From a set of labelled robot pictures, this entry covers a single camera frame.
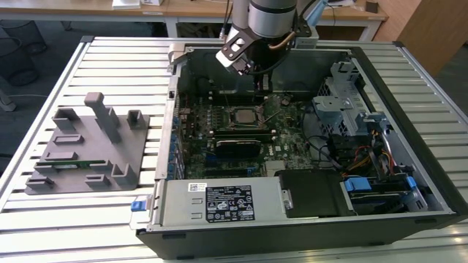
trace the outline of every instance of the cable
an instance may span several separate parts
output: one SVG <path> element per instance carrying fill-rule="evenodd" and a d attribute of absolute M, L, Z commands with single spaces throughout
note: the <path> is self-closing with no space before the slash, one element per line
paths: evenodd
<path fill-rule="evenodd" d="M 280 58 L 280 60 L 278 60 L 278 62 L 266 70 L 262 71 L 255 71 L 255 72 L 248 72 L 247 75 L 255 76 L 255 75 L 264 75 L 266 73 L 268 73 L 270 71 L 272 71 L 275 68 L 278 68 L 278 66 L 283 63 L 283 61 L 286 60 L 286 58 L 288 57 L 288 53 L 292 49 L 292 42 L 290 42 L 290 45 L 287 47 L 286 53 L 283 55 L 283 57 Z"/>
<path fill-rule="evenodd" d="M 300 17 L 304 18 L 304 14 L 306 14 L 306 11 L 308 10 L 308 8 L 311 7 L 311 5 L 316 2 L 316 0 L 311 0 L 310 3 L 304 6 L 304 9 L 303 11 L 300 12 Z"/>
<path fill-rule="evenodd" d="M 327 3 L 327 6 L 331 7 L 331 11 L 334 12 L 334 27 L 331 28 L 331 39 L 334 40 L 335 25 L 336 25 L 335 7 L 332 5 L 330 5 L 328 3 Z"/>
<path fill-rule="evenodd" d="M 292 41 L 294 37 L 296 36 L 296 32 L 291 31 L 290 35 L 286 37 L 286 39 L 283 39 L 283 41 L 280 42 L 280 44 L 278 45 L 268 45 L 270 50 L 280 50 L 290 41 Z"/>
<path fill-rule="evenodd" d="M 43 97 L 43 98 L 48 98 L 50 96 L 38 95 L 38 94 L 24 94 L 24 95 L 10 95 L 8 97 Z"/>
<path fill-rule="evenodd" d="M 356 162 L 358 161 L 358 154 L 359 154 L 359 151 L 362 149 L 366 149 L 366 148 L 370 148 L 371 146 L 359 146 L 358 149 L 356 149 L 356 152 L 355 152 L 355 158 L 354 158 L 354 161 Z"/>
<path fill-rule="evenodd" d="M 222 32 L 220 32 L 220 38 L 224 39 L 224 42 L 226 42 L 226 37 L 224 37 L 226 26 L 228 24 L 231 14 L 232 14 L 232 7 L 231 7 L 231 11 L 230 11 L 230 1 L 231 0 L 228 0 L 226 3 L 224 23 L 223 23 Z"/>
<path fill-rule="evenodd" d="M 390 174 L 394 175 L 395 172 L 394 172 L 394 158 L 392 158 L 392 155 L 386 152 L 386 151 L 382 151 L 382 154 L 387 156 L 388 158 L 388 169 L 390 169 Z"/>
<path fill-rule="evenodd" d="M 231 0 L 228 0 L 227 3 L 226 3 L 226 13 L 224 13 L 223 29 L 226 28 L 226 25 L 227 25 L 227 23 L 228 23 L 230 2 L 231 2 Z"/>
<path fill-rule="evenodd" d="M 324 157 L 328 159 L 328 161 L 331 162 L 331 164 L 334 165 L 334 167 L 339 170 L 343 170 L 343 166 L 338 163 L 338 161 L 324 152 L 322 151 L 315 145 L 314 143 L 311 143 L 310 141 L 310 138 L 312 138 L 314 136 L 318 136 L 318 137 L 323 137 L 322 135 L 312 135 L 310 137 L 306 136 L 306 132 L 304 132 L 304 119 L 306 119 L 306 110 L 304 110 L 304 113 L 303 113 L 303 121 L 302 121 L 302 132 L 303 132 L 303 137 L 304 139 L 307 140 L 307 142 L 310 143 L 311 147 L 324 155 Z"/>

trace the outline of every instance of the black waste bin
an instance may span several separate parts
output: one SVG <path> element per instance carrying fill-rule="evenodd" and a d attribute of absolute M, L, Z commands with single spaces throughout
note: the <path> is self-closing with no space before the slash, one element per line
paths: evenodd
<path fill-rule="evenodd" d="M 14 86 L 34 82 L 39 72 L 27 52 L 22 49 L 22 40 L 0 38 L 0 76 Z"/>
<path fill-rule="evenodd" d="M 35 21 L 0 20 L 0 27 L 8 36 L 22 40 L 28 54 L 36 55 L 47 49 Z"/>

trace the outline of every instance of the black cable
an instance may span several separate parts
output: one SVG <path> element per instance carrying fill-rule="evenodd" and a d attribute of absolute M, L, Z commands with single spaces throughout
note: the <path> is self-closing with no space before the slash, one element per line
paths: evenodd
<path fill-rule="evenodd" d="M 316 0 L 311 0 L 310 3 L 306 5 L 303 11 L 300 12 L 300 17 L 304 18 L 304 14 L 306 14 L 306 11 L 308 10 L 308 8 L 311 7 L 311 5 L 316 2 Z"/>
<path fill-rule="evenodd" d="M 310 137 L 306 136 L 306 132 L 304 132 L 304 119 L 306 119 L 306 110 L 304 110 L 304 113 L 303 113 L 303 120 L 300 122 L 300 125 L 302 125 L 302 132 L 303 132 L 303 137 L 304 139 L 307 140 L 307 142 L 310 143 L 311 147 L 324 155 L 324 157 L 328 159 L 328 161 L 331 162 L 331 164 L 334 165 L 334 167 L 338 169 L 338 170 L 344 170 L 343 166 L 338 163 L 338 161 L 324 152 L 322 151 L 315 145 L 314 143 L 311 143 L 310 139 L 316 136 L 318 138 L 322 138 L 324 136 L 322 135 L 312 135 Z"/>
<path fill-rule="evenodd" d="M 327 6 L 331 7 L 331 11 L 334 12 L 334 26 L 331 28 L 331 40 L 334 40 L 334 35 L 335 35 L 335 25 L 336 25 L 336 15 L 335 15 L 335 7 L 327 3 Z"/>
<path fill-rule="evenodd" d="M 230 19 L 231 19 L 234 5 L 235 5 L 235 3 L 232 3 L 232 6 L 231 6 L 230 15 L 228 15 L 228 18 L 226 20 L 226 25 L 228 25 L 228 22 L 230 22 Z"/>
<path fill-rule="evenodd" d="M 230 1 L 231 1 L 231 0 L 228 0 L 228 2 L 226 3 L 226 13 L 224 13 L 224 23 L 223 23 L 223 28 L 226 28 L 226 25 L 227 25 L 227 23 L 228 23 L 227 18 L 228 18 L 228 11 L 230 11 Z"/>

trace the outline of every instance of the aluminum extrusion table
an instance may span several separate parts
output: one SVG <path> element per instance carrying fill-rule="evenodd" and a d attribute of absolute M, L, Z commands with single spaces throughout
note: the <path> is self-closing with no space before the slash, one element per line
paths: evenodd
<path fill-rule="evenodd" d="M 15 157 L 0 179 L 2 262 L 163 262 L 130 228 L 131 203 L 154 191 L 159 138 L 168 87 L 172 42 L 218 43 L 212 39 L 96 37 L 83 42 L 51 92 Z M 468 200 L 468 118 L 428 76 L 406 48 L 391 43 L 359 45 L 414 122 L 462 195 Z M 26 181 L 52 136 L 51 116 L 60 107 L 91 115 L 88 92 L 102 92 L 116 113 L 140 109 L 151 115 L 140 186 L 134 191 L 28 196 Z M 379 109 L 376 98 L 371 101 Z M 196 262 L 468 262 L 467 221 L 428 230 L 376 247 L 339 248 L 202 259 Z"/>

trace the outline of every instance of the warning label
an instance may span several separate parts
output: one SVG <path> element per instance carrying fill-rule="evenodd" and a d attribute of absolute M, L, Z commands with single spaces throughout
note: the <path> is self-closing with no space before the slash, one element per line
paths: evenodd
<path fill-rule="evenodd" d="M 210 223 L 255 220 L 250 185 L 207 187 L 207 221 Z"/>

